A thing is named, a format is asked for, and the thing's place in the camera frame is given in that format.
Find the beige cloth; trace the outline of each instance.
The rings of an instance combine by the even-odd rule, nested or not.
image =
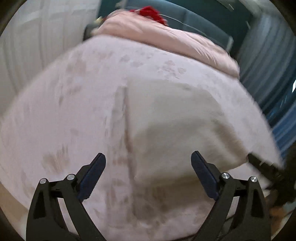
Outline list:
[[[239,77],[237,62],[209,39],[195,33],[173,29],[134,12],[111,13],[92,35],[108,34],[194,58],[233,77]]]
[[[203,88],[167,80],[128,82],[128,132],[135,181],[159,186],[198,181],[198,150],[221,171],[246,162],[247,147],[220,104]]]
[[[279,163],[265,118],[236,78],[142,43],[96,36],[55,60],[3,118],[0,182],[25,208],[41,178],[62,180],[102,152],[106,169],[83,205],[107,240],[173,240],[199,229],[213,205],[200,185],[154,188],[133,180],[124,100],[131,79],[168,80],[207,90],[247,150]],[[240,168],[232,175],[256,175],[266,184],[247,164]]]

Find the dark green wall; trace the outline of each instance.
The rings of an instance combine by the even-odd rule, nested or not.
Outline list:
[[[253,18],[251,12],[239,0],[233,4],[234,11],[232,12],[216,0],[168,1],[204,17],[232,36],[234,43],[230,54],[236,55],[249,30],[246,22],[250,23]],[[106,16],[114,11],[117,2],[119,0],[102,0],[99,16]]]

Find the headboard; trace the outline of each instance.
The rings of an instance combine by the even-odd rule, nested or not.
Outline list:
[[[187,10],[184,7],[164,0],[127,0],[124,8],[127,10],[152,6],[168,21],[171,28],[202,35],[227,52],[231,50],[233,38],[205,18]]]

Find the bed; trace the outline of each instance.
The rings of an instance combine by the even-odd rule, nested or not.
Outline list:
[[[119,11],[109,19],[125,18],[126,14]],[[52,63],[15,99],[1,124],[0,181],[28,209],[41,178],[64,179],[102,152],[107,159],[106,170],[83,204],[107,240],[156,241],[190,236],[205,220],[213,200],[196,182],[145,188],[134,184],[125,129],[127,82],[165,79],[202,87],[221,104],[247,150],[280,166],[270,128],[239,83],[236,62],[221,47],[190,34],[190,39],[196,37],[199,42],[199,48],[193,48],[195,52],[179,52],[183,48],[178,47],[169,50],[155,42],[116,36],[110,28],[112,21],[108,23],[96,31],[97,36]],[[154,24],[139,26],[147,31]],[[159,24],[157,27],[168,31]],[[182,30],[169,31],[174,36],[184,34]],[[240,179],[255,175],[263,188],[268,185],[247,163],[229,173]],[[64,205],[62,211],[69,230],[76,232]]]

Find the blue gripper pad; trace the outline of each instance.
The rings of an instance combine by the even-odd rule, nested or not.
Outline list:
[[[84,167],[87,167],[88,171],[78,184],[79,191],[77,197],[80,202],[90,197],[94,187],[96,186],[100,176],[102,175],[106,167],[105,155],[99,153],[89,165],[83,166],[83,168]]]
[[[217,177],[215,177],[215,175],[211,172],[211,169],[215,171],[215,174],[220,174],[219,170],[215,167],[215,165],[207,163],[198,151],[192,153],[191,165],[208,197],[213,198],[215,201],[217,201],[219,197],[219,192],[217,190],[218,182]]]

